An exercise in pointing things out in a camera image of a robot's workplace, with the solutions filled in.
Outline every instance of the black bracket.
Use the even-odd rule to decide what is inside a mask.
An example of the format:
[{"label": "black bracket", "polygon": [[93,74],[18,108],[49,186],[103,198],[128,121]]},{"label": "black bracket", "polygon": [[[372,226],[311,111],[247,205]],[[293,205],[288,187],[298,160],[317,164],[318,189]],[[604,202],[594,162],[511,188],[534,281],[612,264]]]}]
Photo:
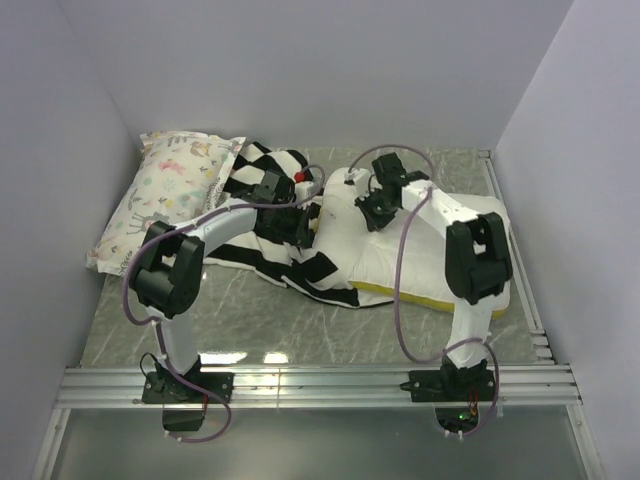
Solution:
[{"label": "black bracket", "polygon": [[[147,231],[143,244],[175,227],[155,222]],[[175,255],[170,267],[163,257]],[[204,242],[196,237],[179,234],[156,243],[135,265],[129,286],[142,305],[152,306],[167,318],[186,312],[200,291]]]},{"label": "black bracket", "polygon": [[[485,251],[476,253],[476,244],[484,245]],[[502,217],[492,212],[449,225],[444,269],[453,294],[471,305],[489,295],[499,295],[513,276]]]},{"label": "black bracket", "polygon": [[367,230],[377,232],[391,223],[402,205],[402,187],[415,180],[429,180],[429,176],[420,171],[407,173],[395,153],[376,158],[371,166],[382,188],[369,192],[365,198],[357,198],[355,205],[364,215]]},{"label": "black bracket", "polygon": [[[295,183],[283,173],[267,170],[260,184],[234,195],[249,203],[283,204],[295,200]],[[286,242],[295,247],[310,248],[315,233],[309,228],[311,208],[258,210],[253,231],[274,243]]]},{"label": "black bracket", "polygon": [[[494,399],[496,384],[487,361],[458,369],[445,359],[440,370],[412,370],[400,389],[410,392],[412,403],[435,403],[436,419],[451,432],[469,432],[478,426],[478,402]],[[466,407],[438,407],[438,403],[466,403]]]},{"label": "black bracket", "polygon": [[440,370],[412,370],[409,381],[400,389],[411,393],[413,403],[468,402],[477,393],[477,400],[489,402],[496,391],[495,378],[483,360],[471,368],[458,369],[445,359]]},{"label": "black bracket", "polygon": [[[215,393],[229,403],[233,392],[234,374],[231,372],[202,372],[200,360],[189,370],[184,379]],[[178,382],[171,373],[156,362],[156,371],[146,374],[142,403],[147,405],[175,405],[218,403],[200,392]],[[204,421],[202,410],[165,409],[162,424],[169,432],[196,432]]]}]

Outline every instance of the robotic arm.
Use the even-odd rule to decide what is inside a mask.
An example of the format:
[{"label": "robotic arm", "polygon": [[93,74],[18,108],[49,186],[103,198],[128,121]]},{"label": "robotic arm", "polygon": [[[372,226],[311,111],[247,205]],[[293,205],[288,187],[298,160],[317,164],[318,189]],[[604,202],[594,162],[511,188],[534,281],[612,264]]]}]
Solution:
[{"label": "robotic arm", "polygon": [[[201,370],[189,315],[198,296],[203,261],[222,244],[250,231],[260,232],[263,238],[310,247],[314,234],[308,228],[308,210],[291,207],[308,200],[313,187],[311,182],[298,187],[296,191],[291,179],[268,171],[259,185],[231,198],[216,213],[175,226],[163,222],[150,226],[128,277],[128,286],[149,314],[146,321],[134,323],[144,325],[153,318],[160,346],[158,357],[151,355],[156,371],[143,372],[143,403],[199,403],[203,392],[229,401],[233,374]],[[294,202],[296,193],[305,200]],[[166,263],[165,257],[173,257],[173,264]],[[168,432],[196,431],[203,419],[203,411],[163,412],[163,425]]]},{"label": "robotic arm", "polygon": [[[381,230],[399,209],[414,211],[430,195],[417,216],[434,227],[446,244],[445,277],[456,296],[447,347],[469,338],[486,340],[496,297],[513,275],[502,218],[465,207],[423,172],[407,172],[396,154],[383,155],[372,166],[379,188],[371,190],[368,170],[352,170],[346,178],[356,188],[355,204],[367,229]],[[479,343],[467,343],[447,354],[439,383],[447,384],[449,397],[463,397],[487,378],[485,356]]]}]

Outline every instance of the glass panel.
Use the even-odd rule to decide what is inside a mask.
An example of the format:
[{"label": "glass panel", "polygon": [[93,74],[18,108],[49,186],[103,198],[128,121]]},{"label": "glass panel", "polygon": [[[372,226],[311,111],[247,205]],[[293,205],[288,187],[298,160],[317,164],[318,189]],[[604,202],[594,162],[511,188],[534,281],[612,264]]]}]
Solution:
[{"label": "glass panel", "polygon": [[[210,413],[207,422],[222,412]],[[220,439],[178,445],[158,411],[78,410],[57,479],[582,479],[564,408],[505,409],[476,436],[444,438],[433,411],[241,410]]]}]

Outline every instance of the metal frame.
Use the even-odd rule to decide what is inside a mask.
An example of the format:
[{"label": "metal frame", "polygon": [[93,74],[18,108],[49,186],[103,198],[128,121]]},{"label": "metal frame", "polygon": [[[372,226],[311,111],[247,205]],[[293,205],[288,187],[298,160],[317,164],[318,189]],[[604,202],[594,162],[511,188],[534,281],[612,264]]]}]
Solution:
[{"label": "metal frame", "polygon": [[[235,408],[421,408],[411,403],[400,384],[412,370],[437,370],[418,365],[339,365],[329,367],[203,367],[206,372],[233,372]],[[56,402],[61,409],[162,409],[140,401],[144,377],[135,368],[68,369]],[[580,392],[566,365],[523,365],[500,368],[502,405],[579,405]],[[464,403],[438,403],[463,406]],[[165,408],[199,409],[201,404]]]},{"label": "metal frame", "polygon": [[42,447],[36,460],[31,478],[44,480],[51,478],[53,467],[56,464],[60,444],[67,428],[71,410],[67,408],[54,408],[49,419],[49,426],[42,440]]},{"label": "metal frame", "polygon": [[573,434],[576,437],[576,444],[578,445],[578,451],[580,452],[587,478],[589,480],[606,478],[600,455],[598,454],[591,429],[587,423],[584,407],[582,405],[567,405],[567,413]]}]

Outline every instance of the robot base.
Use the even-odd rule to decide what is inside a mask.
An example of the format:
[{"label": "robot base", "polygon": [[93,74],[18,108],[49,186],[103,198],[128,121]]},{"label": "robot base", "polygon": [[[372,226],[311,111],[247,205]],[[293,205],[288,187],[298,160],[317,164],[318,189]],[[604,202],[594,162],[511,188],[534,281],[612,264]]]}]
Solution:
[{"label": "robot base", "polygon": [[[204,388],[226,402],[231,400],[234,374],[230,372],[202,372],[200,359],[183,375],[183,378]],[[205,405],[219,403],[206,398],[178,382],[171,373],[156,362],[156,371],[146,375],[142,391],[142,403],[148,405],[202,404],[201,410],[166,409],[162,412],[162,425],[168,432],[196,432],[202,426]]]},{"label": "robot base", "polygon": [[467,403],[467,407],[436,407],[436,418],[442,428],[464,433],[478,425],[478,402],[491,402],[496,382],[487,361],[471,368],[458,369],[449,360],[440,370],[413,370],[409,381],[400,388],[411,393],[413,403]]}]

